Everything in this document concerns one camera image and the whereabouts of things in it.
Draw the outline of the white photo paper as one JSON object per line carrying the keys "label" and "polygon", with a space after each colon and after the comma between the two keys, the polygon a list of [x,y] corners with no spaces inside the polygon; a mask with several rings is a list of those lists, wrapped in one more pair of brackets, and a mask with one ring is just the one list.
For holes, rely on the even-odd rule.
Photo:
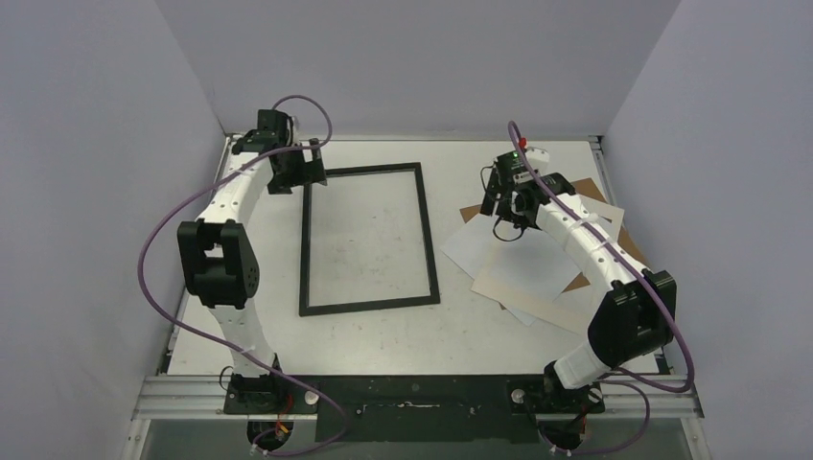
{"label": "white photo paper", "polygon": [[442,252],[473,279],[471,291],[498,302],[525,326],[538,320],[576,334],[590,322],[561,294],[580,274],[548,234],[531,230],[513,242],[492,234],[495,222],[477,215],[451,235]]}

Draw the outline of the brown cardboard backing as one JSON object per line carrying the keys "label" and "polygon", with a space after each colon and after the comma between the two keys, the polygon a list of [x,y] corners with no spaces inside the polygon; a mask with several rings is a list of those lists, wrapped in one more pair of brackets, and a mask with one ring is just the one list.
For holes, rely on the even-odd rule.
{"label": "brown cardboard backing", "polygon": [[[616,235],[618,237],[616,241],[621,245],[621,248],[628,253],[628,255],[640,261],[641,263],[648,265],[641,251],[635,246],[626,229],[618,225],[619,223],[621,223],[623,210],[607,204],[606,200],[604,199],[605,198],[604,195],[601,194],[600,190],[598,189],[598,187],[592,181],[591,178],[579,179],[576,180],[575,182],[572,182],[572,184],[573,187],[575,188],[576,193],[583,197],[582,201],[585,203],[585,205],[590,210],[598,212],[598,214],[601,216],[600,223],[602,228],[604,227],[609,228],[608,231],[610,231],[611,236]],[[470,218],[474,213],[479,213],[479,208],[480,205],[477,204],[467,208],[460,209],[459,211],[461,216],[463,217],[464,222],[466,219]],[[458,264],[458,266],[463,268],[464,271],[468,270],[467,273],[469,273],[469,275],[474,278],[474,271],[477,269],[476,258],[478,256],[474,256],[474,249],[472,249],[471,251],[469,251],[468,249],[461,250],[463,251],[462,252],[463,255],[466,255],[467,252],[472,253],[474,261],[471,263],[466,263],[469,264],[466,265],[467,268],[464,268],[464,265],[462,264]],[[570,284],[569,288],[570,289],[580,288],[585,284],[590,283],[581,274],[579,278],[577,278]],[[532,316],[518,310],[509,310],[509,311],[516,314],[522,313],[525,316]]]}

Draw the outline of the cream mat board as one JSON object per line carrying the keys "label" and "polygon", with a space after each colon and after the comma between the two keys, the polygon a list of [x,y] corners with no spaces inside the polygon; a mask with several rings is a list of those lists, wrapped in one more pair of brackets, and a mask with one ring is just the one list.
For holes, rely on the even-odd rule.
{"label": "cream mat board", "polygon": [[600,301],[592,286],[570,289],[581,276],[575,263],[549,234],[528,229],[513,242],[500,241],[494,229],[509,230],[506,223],[474,213],[464,228],[476,236],[472,290],[498,301],[507,309],[522,311],[576,334],[583,334]]}

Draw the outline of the black picture frame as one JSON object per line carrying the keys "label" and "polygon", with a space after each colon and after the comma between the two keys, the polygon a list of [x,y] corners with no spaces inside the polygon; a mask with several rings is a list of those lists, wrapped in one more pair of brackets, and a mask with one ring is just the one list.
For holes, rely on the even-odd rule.
{"label": "black picture frame", "polygon": [[382,300],[370,300],[363,302],[350,302],[344,304],[312,306],[310,303],[312,186],[306,185],[303,188],[302,194],[302,220],[301,220],[301,243],[300,243],[300,266],[299,266],[299,289],[298,289],[299,294],[298,315],[300,317],[328,315],[328,314],[344,314],[363,311],[382,311],[399,308],[438,305],[440,303],[441,301],[440,286],[437,275],[436,261],[434,257],[434,247],[432,241],[430,216],[422,164],[420,162],[410,162],[398,164],[335,168],[327,170],[326,174],[328,178],[332,178],[332,177],[375,175],[385,173],[406,173],[406,172],[412,172],[414,176],[430,293],[425,296],[412,296]]}

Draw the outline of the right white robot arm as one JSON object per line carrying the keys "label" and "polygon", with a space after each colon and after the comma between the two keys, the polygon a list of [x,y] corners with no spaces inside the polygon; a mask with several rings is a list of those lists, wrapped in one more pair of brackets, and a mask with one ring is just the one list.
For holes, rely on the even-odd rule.
{"label": "right white robot arm", "polygon": [[542,149],[496,157],[480,212],[552,237],[599,303],[585,342],[545,370],[544,402],[564,411],[581,388],[673,340],[677,285],[667,271],[655,273],[623,249],[560,173],[545,173],[548,159]]}

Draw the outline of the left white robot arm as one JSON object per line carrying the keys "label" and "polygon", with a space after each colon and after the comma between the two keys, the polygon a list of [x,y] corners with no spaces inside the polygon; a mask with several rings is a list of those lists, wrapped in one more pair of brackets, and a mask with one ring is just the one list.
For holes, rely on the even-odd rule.
{"label": "left white robot arm", "polygon": [[295,187],[327,183],[318,139],[302,143],[297,130],[295,117],[279,109],[259,110],[256,128],[227,158],[225,172],[234,179],[176,232],[185,287],[235,346],[227,413],[278,412],[291,400],[290,384],[277,375],[279,358],[256,311],[261,275],[246,224],[262,194],[289,195]]}

